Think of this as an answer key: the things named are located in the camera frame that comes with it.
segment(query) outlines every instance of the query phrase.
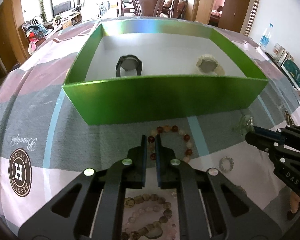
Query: television screen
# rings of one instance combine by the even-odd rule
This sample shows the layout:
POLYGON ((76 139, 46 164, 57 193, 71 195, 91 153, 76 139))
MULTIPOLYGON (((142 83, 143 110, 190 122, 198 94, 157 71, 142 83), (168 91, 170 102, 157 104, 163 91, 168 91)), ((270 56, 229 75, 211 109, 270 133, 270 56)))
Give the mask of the television screen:
POLYGON ((70 0, 51 0, 53 16, 71 9, 70 0))

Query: hand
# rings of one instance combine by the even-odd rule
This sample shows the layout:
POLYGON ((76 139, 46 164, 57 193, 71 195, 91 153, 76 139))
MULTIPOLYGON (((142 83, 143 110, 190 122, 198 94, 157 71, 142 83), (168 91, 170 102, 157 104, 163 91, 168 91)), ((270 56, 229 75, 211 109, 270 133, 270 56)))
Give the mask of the hand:
POLYGON ((299 202, 300 202, 300 197, 292 191, 290 196, 290 207, 291 207, 292 214, 298 211, 299 202))

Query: bolt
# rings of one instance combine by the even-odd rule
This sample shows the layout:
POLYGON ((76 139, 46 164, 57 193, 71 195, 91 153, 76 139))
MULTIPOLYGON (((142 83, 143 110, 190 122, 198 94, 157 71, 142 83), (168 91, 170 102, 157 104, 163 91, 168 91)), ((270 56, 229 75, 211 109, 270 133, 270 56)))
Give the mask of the bolt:
POLYGON ((126 166, 131 165, 132 164, 132 159, 123 159, 122 164, 126 165, 126 166))
POLYGON ((86 176, 91 176, 91 175, 93 175, 93 173, 94 173, 94 169, 91 169, 91 168, 85 169, 83 172, 83 174, 86 176))
POLYGON ((178 159, 172 159, 172 160, 170 161, 170 163, 171 163, 171 165, 173 165, 173 166, 178 166, 178 165, 180 165, 181 161, 178 160, 178 159))
POLYGON ((212 169, 209 169, 209 174, 212 175, 212 176, 216 176, 218 175, 219 171, 215 168, 212 168, 212 169))

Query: plastic bottle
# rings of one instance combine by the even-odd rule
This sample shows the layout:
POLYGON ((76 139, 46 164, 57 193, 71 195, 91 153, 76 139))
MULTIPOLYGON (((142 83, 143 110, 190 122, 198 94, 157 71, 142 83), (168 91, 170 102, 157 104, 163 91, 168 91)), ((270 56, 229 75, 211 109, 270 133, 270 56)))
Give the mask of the plastic bottle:
POLYGON ((260 45, 263 49, 265 49, 266 46, 267 46, 268 43, 269 43, 269 40, 270 40, 271 34, 272 34, 272 28, 273 28, 273 25, 270 24, 269 27, 266 28, 265 32, 264 32, 263 35, 262 35, 262 38, 261 38, 261 40, 260 40, 260 42, 259 42, 259 45, 260 45))

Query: hanging vine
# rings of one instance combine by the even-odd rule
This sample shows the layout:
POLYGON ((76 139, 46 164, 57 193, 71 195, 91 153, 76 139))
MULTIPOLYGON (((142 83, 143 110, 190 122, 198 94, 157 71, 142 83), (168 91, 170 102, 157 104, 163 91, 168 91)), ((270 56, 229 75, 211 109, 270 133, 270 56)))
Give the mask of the hanging vine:
POLYGON ((41 7, 42 20, 43 20, 43 22, 46 22, 47 21, 47 16, 46 16, 46 13, 44 11, 43 0, 40 0, 40 7, 41 7))

